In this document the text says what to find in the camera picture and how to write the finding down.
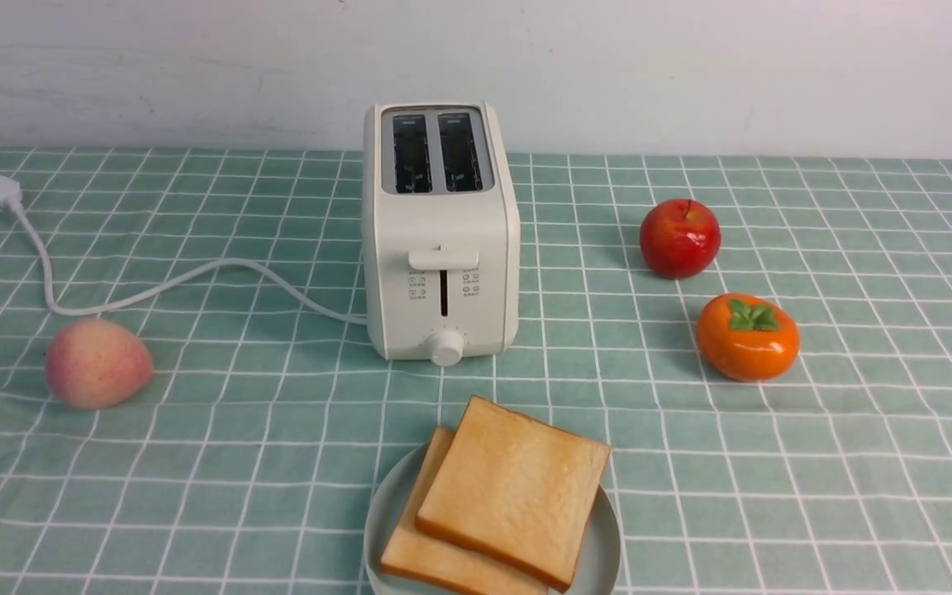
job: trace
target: green calyx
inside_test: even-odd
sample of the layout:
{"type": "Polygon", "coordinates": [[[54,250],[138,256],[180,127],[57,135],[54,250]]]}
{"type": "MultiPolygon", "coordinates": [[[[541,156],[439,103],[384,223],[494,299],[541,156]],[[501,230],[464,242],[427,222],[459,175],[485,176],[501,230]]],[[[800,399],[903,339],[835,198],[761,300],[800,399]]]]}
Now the green calyx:
{"type": "Polygon", "coordinates": [[[729,301],[730,331],[777,331],[781,328],[774,317],[774,309],[769,306],[752,308],[741,300],[729,301]]]}

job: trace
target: toaster knob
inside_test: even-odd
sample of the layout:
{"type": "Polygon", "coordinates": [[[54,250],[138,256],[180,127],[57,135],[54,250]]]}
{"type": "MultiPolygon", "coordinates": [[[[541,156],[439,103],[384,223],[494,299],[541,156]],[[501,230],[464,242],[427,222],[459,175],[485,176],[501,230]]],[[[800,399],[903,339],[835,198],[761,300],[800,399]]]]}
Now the toaster knob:
{"type": "Polygon", "coordinates": [[[454,365],[461,359],[465,348],[465,339],[454,331],[439,331],[428,338],[428,347],[431,352],[431,362],[435,365],[454,365]]]}

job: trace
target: white toaster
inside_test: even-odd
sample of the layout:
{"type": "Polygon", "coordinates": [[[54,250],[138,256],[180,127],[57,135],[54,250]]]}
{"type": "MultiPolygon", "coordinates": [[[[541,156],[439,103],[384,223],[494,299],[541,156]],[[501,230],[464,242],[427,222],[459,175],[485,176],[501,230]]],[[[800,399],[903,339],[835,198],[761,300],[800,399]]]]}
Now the white toaster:
{"type": "Polygon", "coordinates": [[[400,102],[366,114],[367,328],[387,360],[499,354],[517,329],[521,220],[486,102],[400,102]]]}

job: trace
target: pink peach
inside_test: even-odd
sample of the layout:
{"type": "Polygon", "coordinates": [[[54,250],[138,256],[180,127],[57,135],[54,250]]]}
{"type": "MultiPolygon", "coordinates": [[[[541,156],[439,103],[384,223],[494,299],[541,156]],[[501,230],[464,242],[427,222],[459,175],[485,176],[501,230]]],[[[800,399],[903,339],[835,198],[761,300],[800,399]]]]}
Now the pink peach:
{"type": "Polygon", "coordinates": [[[149,350],[135,334],[97,317],[57,331],[46,351],[50,394],[75,409],[114,407],[139,392],[153,372],[149,350]]]}

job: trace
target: persimmon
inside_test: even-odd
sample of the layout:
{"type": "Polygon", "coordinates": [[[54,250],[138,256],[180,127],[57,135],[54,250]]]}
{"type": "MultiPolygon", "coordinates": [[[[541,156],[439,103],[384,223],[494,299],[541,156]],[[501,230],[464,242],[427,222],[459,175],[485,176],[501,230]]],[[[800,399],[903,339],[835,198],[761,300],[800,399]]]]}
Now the persimmon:
{"type": "Polygon", "coordinates": [[[696,344],[722,375],[758,382],[791,368],[800,351],[800,331],[777,304],[747,293],[725,293],[700,312],[696,344]]]}

